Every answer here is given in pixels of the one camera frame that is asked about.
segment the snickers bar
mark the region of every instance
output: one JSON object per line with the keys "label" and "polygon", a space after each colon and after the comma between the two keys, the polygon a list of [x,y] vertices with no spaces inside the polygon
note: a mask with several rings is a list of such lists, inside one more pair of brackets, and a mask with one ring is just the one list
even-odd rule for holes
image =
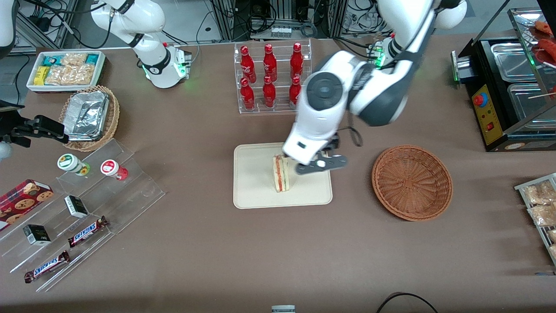
{"label": "snickers bar", "polygon": [[46,262],[45,264],[41,265],[40,267],[35,268],[34,271],[29,271],[25,273],[25,283],[30,283],[35,279],[39,278],[40,275],[52,271],[55,267],[63,263],[70,262],[70,255],[66,250],[62,252],[61,255],[58,257],[53,258],[52,260]]}
{"label": "snickers bar", "polygon": [[96,233],[99,229],[101,229],[106,225],[108,225],[108,221],[103,215],[101,218],[97,219],[94,223],[89,225],[87,228],[77,233],[77,235],[68,239],[69,247],[70,248],[75,247],[76,245],[85,241],[85,239],[89,238],[92,234]]}

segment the red emergency stop button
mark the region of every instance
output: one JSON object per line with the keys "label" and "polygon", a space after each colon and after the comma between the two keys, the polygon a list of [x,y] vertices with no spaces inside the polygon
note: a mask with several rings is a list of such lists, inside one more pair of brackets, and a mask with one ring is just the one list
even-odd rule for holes
{"label": "red emergency stop button", "polygon": [[481,95],[477,95],[475,96],[475,98],[473,98],[473,104],[476,106],[480,106],[481,104],[483,104],[484,102],[484,98]]}

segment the foil container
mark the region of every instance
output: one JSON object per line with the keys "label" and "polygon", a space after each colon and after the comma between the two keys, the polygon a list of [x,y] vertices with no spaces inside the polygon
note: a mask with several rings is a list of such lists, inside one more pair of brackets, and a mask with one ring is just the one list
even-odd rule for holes
{"label": "foil container", "polygon": [[110,97],[102,91],[83,92],[71,97],[62,124],[70,141],[102,138]]}

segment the wicker basket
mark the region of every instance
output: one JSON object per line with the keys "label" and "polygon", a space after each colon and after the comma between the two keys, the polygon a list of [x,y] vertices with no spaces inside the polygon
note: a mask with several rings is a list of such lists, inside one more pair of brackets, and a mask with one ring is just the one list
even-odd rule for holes
{"label": "wicker basket", "polygon": [[373,189],[390,212],[409,221],[428,221],[450,204],[450,173],[432,153],[401,145],[386,149],[371,172]]}
{"label": "wicker basket", "polygon": [[[110,89],[104,86],[95,86],[87,89],[83,89],[77,93],[82,92],[93,92],[93,91],[102,91],[105,92],[108,96],[110,96],[110,103],[108,104],[108,112],[106,113],[106,121],[104,125],[104,134],[98,141],[70,141],[64,146],[73,150],[79,150],[82,152],[91,152],[95,151],[96,149],[104,146],[112,137],[114,137],[114,133],[116,132],[116,128],[118,127],[118,119],[120,118],[120,105],[118,104],[118,99],[114,96]],[[68,108],[68,104],[70,100],[66,101],[66,105],[62,109],[62,114],[58,121],[61,123],[66,116],[66,110]]]}

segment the brown table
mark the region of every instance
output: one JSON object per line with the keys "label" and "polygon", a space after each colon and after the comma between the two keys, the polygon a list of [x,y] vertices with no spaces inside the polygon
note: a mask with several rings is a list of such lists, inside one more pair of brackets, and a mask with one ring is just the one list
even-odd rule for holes
{"label": "brown table", "polygon": [[[533,275],[553,268],[513,186],[556,172],[556,153],[484,152],[465,89],[450,82],[449,52],[469,37],[434,36],[397,122],[356,121],[362,148],[342,134],[350,164],[331,173],[330,204],[255,210],[232,203],[234,148],[284,141],[294,116],[240,116],[233,45],[203,46],[191,79],[168,90],[145,79],[132,50],[105,50],[116,138],[167,195],[47,293],[0,265],[0,311],[355,313],[407,291],[440,312],[554,312],[556,277]],[[339,49],[313,47],[315,61]],[[57,118],[66,98],[29,92],[24,115]],[[399,144],[432,151],[451,172],[453,201],[434,221],[396,218],[369,187],[375,158]],[[48,139],[15,147],[0,192],[51,181],[65,152]],[[387,311],[428,312],[412,299]]]}

